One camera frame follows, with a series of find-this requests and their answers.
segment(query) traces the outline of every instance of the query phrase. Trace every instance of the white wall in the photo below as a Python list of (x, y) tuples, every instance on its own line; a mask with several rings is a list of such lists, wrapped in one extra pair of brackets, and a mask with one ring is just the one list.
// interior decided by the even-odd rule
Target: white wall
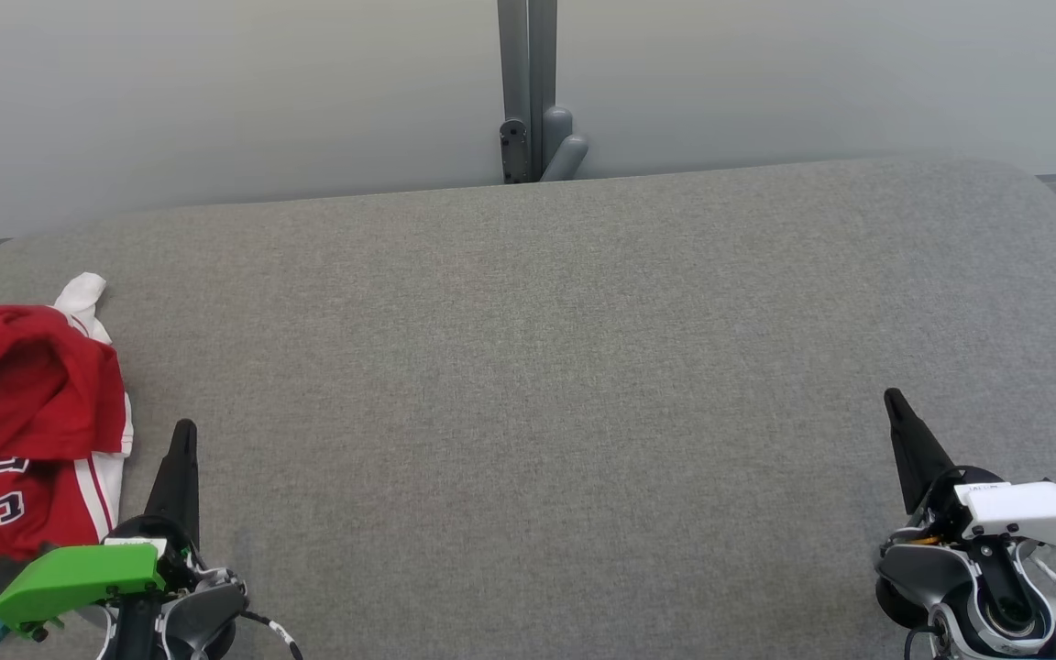
[[(1056, 172), (1056, 0), (560, 0), (582, 176), (956, 150)], [(494, 0), (0, 0), (0, 238), (499, 181)]]
[(939, 150), (1056, 172), (1056, 0), (560, 0), (582, 176)]
[(496, 24), (488, 0), (0, 0), (0, 238), (497, 184)]

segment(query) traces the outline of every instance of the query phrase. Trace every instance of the jersey lettering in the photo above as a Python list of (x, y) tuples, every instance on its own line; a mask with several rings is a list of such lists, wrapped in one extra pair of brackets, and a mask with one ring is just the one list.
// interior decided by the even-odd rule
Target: jersey lettering
[(22, 493), (14, 491), (0, 496), (0, 526), (10, 525), (21, 518), (26, 512), (22, 504)]
[(0, 460), (0, 475), (4, 475), (7, 472), (25, 472), (26, 467), (30, 467), (31, 460), (25, 458), (7, 458)]

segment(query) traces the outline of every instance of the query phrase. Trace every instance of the basketball jersey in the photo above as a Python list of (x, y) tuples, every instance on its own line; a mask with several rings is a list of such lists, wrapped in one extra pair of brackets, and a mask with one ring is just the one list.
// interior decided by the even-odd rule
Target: basketball jersey
[(81, 275), (55, 306), (0, 306), (0, 557), (95, 544), (117, 523), (133, 427), (95, 318), (103, 287)]

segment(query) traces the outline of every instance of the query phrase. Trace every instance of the gray fabric table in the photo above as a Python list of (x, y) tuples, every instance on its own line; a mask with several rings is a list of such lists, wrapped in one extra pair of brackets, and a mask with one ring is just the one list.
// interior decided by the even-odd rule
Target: gray fabric table
[[(173, 209), (4, 244), (0, 303), (84, 270), (122, 513), (192, 417), (205, 555), (309, 659), (893, 659), (884, 389), (1056, 480), (1056, 199), (1001, 164)], [(71, 628), (1, 657), (95, 657)]]

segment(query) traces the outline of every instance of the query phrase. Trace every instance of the white label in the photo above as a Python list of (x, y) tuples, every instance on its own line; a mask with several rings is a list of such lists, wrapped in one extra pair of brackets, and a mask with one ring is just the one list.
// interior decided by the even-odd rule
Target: white label
[(991, 491), (993, 489), (1002, 489), (1004, 486), (1012, 486), (1008, 482), (997, 482), (995, 484), (957, 484), (953, 486), (956, 489), (956, 497), (959, 498), (960, 504), (967, 506), (968, 502), (965, 501), (965, 496), (973, 491)]
[(105, 539), (102, 545), (138, 545), (146, 544), (157, 548), (157, 557), (165, 555), (165, 547), (169, 542), (165, 539)]

